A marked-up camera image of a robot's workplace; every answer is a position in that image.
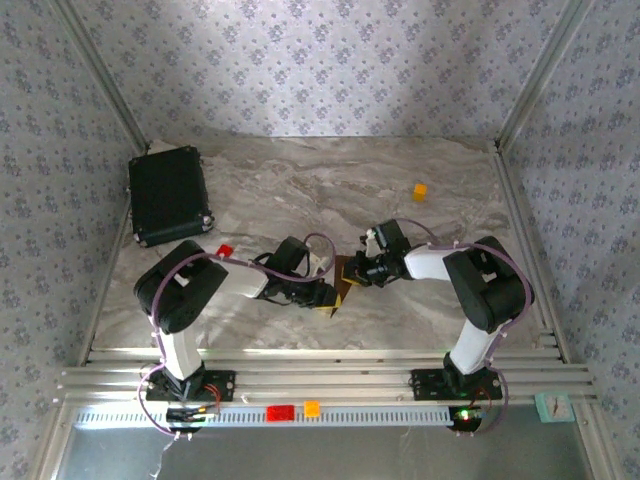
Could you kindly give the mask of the brown square paper sheet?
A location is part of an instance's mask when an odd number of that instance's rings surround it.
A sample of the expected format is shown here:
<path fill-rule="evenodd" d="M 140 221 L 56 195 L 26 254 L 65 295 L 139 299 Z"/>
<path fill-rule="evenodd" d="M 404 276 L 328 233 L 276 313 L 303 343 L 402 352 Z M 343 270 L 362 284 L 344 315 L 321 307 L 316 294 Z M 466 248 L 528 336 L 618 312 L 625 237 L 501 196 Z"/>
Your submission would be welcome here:
<path fill-rule="evenodd" d="M 344 255 L 338 255 L 336 257 L 335 260 L 335 265 L 334 265 L 334 288 L 336 289 L 337 293 L 338 293 L 338 297 L 339 297 L 339 302 L 342 303 L 344 302 L 347 294 L 349 293 L 349 290 L 351 289 L 352 286 L 354 285 L 350 285 L 346 282 L 343 282 L 341 280 L 341 273 L 342 273 L 342 267 L 344 265 L 344 263 L 348 260 L 355 260 L 355 258 L 353 256 L 344 256 Z"/>

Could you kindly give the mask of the black hard case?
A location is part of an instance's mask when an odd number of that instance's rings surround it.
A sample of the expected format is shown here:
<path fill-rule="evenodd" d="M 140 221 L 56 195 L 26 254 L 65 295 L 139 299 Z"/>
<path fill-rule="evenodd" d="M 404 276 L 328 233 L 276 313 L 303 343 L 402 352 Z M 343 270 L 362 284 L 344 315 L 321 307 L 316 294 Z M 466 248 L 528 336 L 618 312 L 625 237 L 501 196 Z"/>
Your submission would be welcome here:
<path fill-rule="evenodd" d="M 213 228 L 214 216 L 199 151 L 170 148 L 132 159 L 128 164 L 132 232 L 148 248 Z"/>

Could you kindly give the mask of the black left controller board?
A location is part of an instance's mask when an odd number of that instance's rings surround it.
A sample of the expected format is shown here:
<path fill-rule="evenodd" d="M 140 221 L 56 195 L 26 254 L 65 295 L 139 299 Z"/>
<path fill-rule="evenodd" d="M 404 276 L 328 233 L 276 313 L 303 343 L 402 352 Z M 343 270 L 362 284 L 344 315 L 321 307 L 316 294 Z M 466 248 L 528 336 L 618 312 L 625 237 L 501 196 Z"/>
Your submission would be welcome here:
<path fill-rule="evenodd" d="M 168 408 L 165 420 L 173 434 L 195 434 L 206 420 L 207 415 L 217 415 L 219 409 L 214 405 L 197 408 Z"/>

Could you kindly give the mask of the black controller board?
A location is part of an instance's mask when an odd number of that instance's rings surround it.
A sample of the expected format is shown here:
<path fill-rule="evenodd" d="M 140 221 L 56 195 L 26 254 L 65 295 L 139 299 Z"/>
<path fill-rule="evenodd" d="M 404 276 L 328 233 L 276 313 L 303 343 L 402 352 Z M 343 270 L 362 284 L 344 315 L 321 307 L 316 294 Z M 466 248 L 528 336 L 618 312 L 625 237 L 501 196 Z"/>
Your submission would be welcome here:
<path fill-rule="evenodd" d="M 449 430 L 456 434 L 474 435 L 487 413 L 480 407 L 450 407 L 449 415 L 452 421 Z"/>
<path fill-rule="evenodd" d="M 206 420 L 207 415 L 217 415 L 219 409 L 214 405 L 197 408 L 168 408 L 165 420 L 173 434 L 195 434 Z"/>

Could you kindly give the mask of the black right controller board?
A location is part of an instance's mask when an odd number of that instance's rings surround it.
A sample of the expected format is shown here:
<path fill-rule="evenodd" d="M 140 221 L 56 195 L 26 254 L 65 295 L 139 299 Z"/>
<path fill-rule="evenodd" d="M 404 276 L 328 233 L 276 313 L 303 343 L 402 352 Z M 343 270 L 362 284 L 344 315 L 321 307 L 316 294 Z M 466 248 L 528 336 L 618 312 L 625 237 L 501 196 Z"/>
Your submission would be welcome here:
<path fill-rule="evenodd" d="M 480 407 L 450 407 L 449 415 L 452 421 L 449 430 L 456 434 L 474 435 L 487 413 Z"/>

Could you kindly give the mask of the small teal clock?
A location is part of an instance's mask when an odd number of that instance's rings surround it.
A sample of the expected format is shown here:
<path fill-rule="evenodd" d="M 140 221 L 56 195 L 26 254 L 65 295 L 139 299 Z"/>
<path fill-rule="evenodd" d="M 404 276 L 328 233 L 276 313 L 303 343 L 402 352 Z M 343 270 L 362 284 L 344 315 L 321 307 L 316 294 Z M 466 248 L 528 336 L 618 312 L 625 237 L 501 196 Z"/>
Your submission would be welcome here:
<path fill-rule="evenodd" d="M 575 421 L 575 415 L 567 393 L 537 393 L 534 399 L 536 410 L 542 423 L 570 423 Z"/>

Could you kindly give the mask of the aluminium rail frame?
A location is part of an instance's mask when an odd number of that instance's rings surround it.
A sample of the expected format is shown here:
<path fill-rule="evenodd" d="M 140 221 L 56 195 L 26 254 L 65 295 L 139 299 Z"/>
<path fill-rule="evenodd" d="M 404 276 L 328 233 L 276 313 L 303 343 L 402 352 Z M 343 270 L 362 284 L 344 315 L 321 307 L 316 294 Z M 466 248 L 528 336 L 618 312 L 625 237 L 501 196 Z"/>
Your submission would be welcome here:
<path fill-rule="evenodd" d="M 442 355 L 420 350 L 214 350 L 200 352 L 206 367 L 236 373 L 236 404 L 267 406 L 317 400 L 325 406 L 409 403 L 414 369 L 436 368 Z M 133 401 L 157 356 L 150 348 L 96 349 L 81 367 L 59 376 L 54 400 L 79 405 Z M 566 363 L 557 348 L 506 350 L 494 358 L 513 404 L 535 394 L 564 392 L 575 403 L 597 400 L 587 366 Z"/>

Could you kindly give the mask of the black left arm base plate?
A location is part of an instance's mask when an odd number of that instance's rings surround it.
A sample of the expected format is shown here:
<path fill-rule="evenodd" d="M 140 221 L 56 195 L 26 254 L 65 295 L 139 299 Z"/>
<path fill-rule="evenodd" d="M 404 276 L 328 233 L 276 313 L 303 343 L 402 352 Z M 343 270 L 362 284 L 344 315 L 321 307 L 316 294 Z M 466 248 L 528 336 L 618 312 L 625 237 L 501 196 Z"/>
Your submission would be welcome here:
<path fill-rule="evenodd" d="M 182 403 L 231 402 L 235 391 L 236 372 L 200 368 L 185 380 L 161 370 L 153 373 L 146 388 L 147 401 Z"/>

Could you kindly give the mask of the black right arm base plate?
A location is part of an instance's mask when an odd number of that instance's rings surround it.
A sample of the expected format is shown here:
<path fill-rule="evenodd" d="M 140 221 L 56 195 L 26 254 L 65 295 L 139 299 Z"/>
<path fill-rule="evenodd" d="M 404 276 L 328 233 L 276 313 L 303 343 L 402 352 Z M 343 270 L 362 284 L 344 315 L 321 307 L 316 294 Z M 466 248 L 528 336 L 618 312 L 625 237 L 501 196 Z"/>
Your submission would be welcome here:
<path fill-rule="evenodd" d="M 416 401 L 470 401 L 480 394 L 485 399 L 503 398 L 498 374 L 486 368 L 470 375 L 459 375 L 444 368 L 414 369 L 410 372 L 408 384 Z"/>

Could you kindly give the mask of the aluminium side rail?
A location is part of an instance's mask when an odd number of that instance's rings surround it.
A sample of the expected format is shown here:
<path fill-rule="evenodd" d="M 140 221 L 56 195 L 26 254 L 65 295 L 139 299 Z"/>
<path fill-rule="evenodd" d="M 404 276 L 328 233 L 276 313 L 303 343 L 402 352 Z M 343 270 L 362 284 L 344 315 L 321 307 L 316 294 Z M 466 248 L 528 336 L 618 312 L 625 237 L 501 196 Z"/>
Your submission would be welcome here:
<path fill-rule="evenodd" d="M 77 367 L 84 366 L 91 353 L 92 343 L 95 338 L 95 333 L 100 320 L 100 315 L 101 315 L 104 302 L 107 296 L 107 292 L 111 283 L 112 274 L 113 274 L 115 265 L 117 263 L 120 248 L 123 243 L 123 238 L 127 231 L 127 224 L 129 222 L 128 218 L 130 214 L 130 209 L 131 209 L 131 198 L 127 197 L 125 201 L 123 213 L 120 215 L 118 230 L 115 236 L 115 240 L 110 250 L 110 255 L 106 265 L 106 273 L 103 275 L 101 283 L 99 285 L 96 302 L 94 304 L 94 307 L 89 319 L 88 327 L 85 330 L 85 335 L 84 335 L 82 346 L 80 348 L 78 359 L 76 360 L 76 363 L 75 363 Z"/>
<path fill-rule="evenodd" d="M 559 358 L 564 363 L 572 363 L 569 347 L 563 335 L 559 316 L 551 296 L 550 278 L 539 255 L 539 242 L 536 238 L 536 231 L 529 224 L 530 209 L 524 192 L 520 187 L 517 175 L 504 160 L 499 145 L 495 141 L 489 141 L 488 147 L 492 154 L 496 176 L 509 211 L 514 235 L 521 251 L 524 270 L 528 274 L 529 281 L 535 291 L 536 301 L 533 310 L 535 311 L 536 320 L 542 330 L 550 331 L 553 334 L 556 348 L 559 351 Z"/>

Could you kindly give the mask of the aluminium corner post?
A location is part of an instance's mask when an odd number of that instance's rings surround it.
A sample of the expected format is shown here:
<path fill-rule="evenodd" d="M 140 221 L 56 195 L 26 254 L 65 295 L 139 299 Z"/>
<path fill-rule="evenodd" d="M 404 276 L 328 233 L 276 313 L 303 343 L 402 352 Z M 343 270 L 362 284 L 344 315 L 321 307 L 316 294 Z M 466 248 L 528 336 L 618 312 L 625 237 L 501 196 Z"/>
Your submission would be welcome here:
<path fill-rule="evenodd" d="M 138 152 L 145 153 L 148 143 L 133 112 L 121 94 L 115 78 L 102 59 L 89 30 L 71 0 L 47 0 L 70 37 L 85 66 L 92 75 L 109 107 Z"/>
<path fill-rule="evenodd" d="M 507 119 L 496 137 L 499 153 L 508 152 L 585 21 L 596 0 L 566 0 L 558 21 L 550 32 Z"/>

